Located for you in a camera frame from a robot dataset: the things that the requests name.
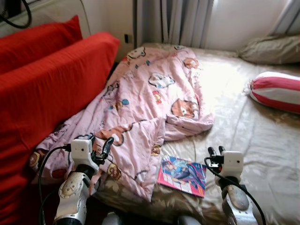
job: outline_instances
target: mattress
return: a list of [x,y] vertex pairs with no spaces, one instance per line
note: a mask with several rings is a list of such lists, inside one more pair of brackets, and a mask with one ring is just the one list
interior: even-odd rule
[[[145,44],[170,51],[174,46]],[[193,49],[214,90],[213,128],[200,135],[165,142],[163,154],[203,163],[209,146],[240,151],[244,155],[243,184],[258,201],[272,225],[300,224],[300,117],[263,106],[244,93],[259,73],[278,71],[299,76],[299,65],[260,66],[237,58],[234,52]],[[133,195],[117,181],[106,179],[94,194],[123,211],[171,222],[178,215],[192,215],[203,225],[225,225],[221,190],[207,172],[205,197],[198,198],[156,184],[151,203]],[[260,221],[258,210],[255,217]]]

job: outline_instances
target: red cushion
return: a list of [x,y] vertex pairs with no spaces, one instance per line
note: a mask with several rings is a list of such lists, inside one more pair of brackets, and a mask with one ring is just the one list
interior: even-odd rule
[[0,39],[0,74],[22,67],[82,39],[78,16]]
[[15,218],[34,147],[105,87],[119,43],[108,33],[95,34],[0,75],[0,224]]
[[264,105],[300,113],[300,78],[276,72],[261,73],[251,83],[250,96]]

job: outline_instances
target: wire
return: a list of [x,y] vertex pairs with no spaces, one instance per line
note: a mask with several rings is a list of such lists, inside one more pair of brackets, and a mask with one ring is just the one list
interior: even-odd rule
[[[44,161],[41,165],[41,168],[40,168],[39,173],[38,173],[38,194],[39,194],[39,198],[40,198],[40,201],[41,201],[42,204],[43,204],[43,195],[42,195],[42,185],[41,185],[41,183],[42,183],[42,174],[43,174],[43,170],[44,170],[44,167],[46,165],[46,162],[47,162],[48,158],[51,156],[51,154],[54,153],[56,150],[65,149],[65,148],[66,148],[66,146],[61,146],[61,147],[57,147],[57,148],[52,149],[47,154],[47,156],[45,157],[45,159],[44,159]],[[43,215],[42,216],[42,220],[43,220],[42,224],[45,224],[45,216],[44,216],[43,207],[41,208],[41,210],[42,210],[42,215]]]
[[56,193],[57,190],[52,191],[50,194],[48,194],[46,196],[46,198],[43,200],[41,207],[39,208],[39,214],[38,214],[38,224],[39,225],[44,225],[45,224],[45,218],[44,218],[44,204],[46,203],[46,201],[48,200],[48,198],[53,195],[54,193]]
[[257,201],[255,200],[255,198],[254,198],[254,197],[253,197],[253,196],[252,196],[245,188],[243,188],[240,184],[238,184],[238,183],[236,183],[236,182],[233,182],[232,180],[230,180],[230,179],[228,179],[228,178],[226,178],[226,177],[223,177],[223,176],[221,176],[220,174],[218,174],[218,173],[216,173],[215,171],[213,171],[213,170],[208,166],[207,159],[211,160],[211,158],[210,158],[210,157],[204,158],[204,163],[205,163],[206,167],[209,169],[209,171],[211,171],[215,176],[217,176],[217,177],[219,177],[219,178],[221,178],[221,179],[226,180],[226,181],[229,182],[231,185],[234,185],[234,186],[238,187],[239,189],[241,189],[243,192],[245,192],[245,194],[249,196],[249,198],[253,201],[253,203],[254,203],[255,206],[257,207],[259,213],[261,214],[261,217],[262,217],[262,224],[263,224],[263,225],[267,225],[267,223],[266,223],[266,218],[265,218],[265,216],[264,216],[264,213],[263,213],[261,207],[259,206],[259,204],[257,203]]
[[19,28],[19,29],[28,28],[31,25],[31,22],[32,22],[32,15],[31,15],[31,11],[30,11],[30,8],[29,8],[28,3],[26,2],[26,0],[22,0],[22,2],[23,2],[24,6],[26,8],[27,15],[28,15],[28,21],[25,25],[18,25],[18,24],[15,24],[13,22],[10,22],[8,19],[3,17],[2,15],[0,15],[0,19],[2,19],[4,22],[8,23],[9,25],[11,25],[13,27],[16,27],[16,28]]

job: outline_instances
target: comic book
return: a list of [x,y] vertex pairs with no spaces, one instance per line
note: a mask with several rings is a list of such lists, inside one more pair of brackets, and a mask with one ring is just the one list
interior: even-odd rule
[[204,198],[206,166],[172,156],[163,156],[159,184]]

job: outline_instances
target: striped pillow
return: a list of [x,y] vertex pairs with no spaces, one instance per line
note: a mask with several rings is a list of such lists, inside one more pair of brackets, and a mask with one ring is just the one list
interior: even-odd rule
[[300,77],[276,72],[259,74],[251,82],[250,96],[277,109],[300,113]]

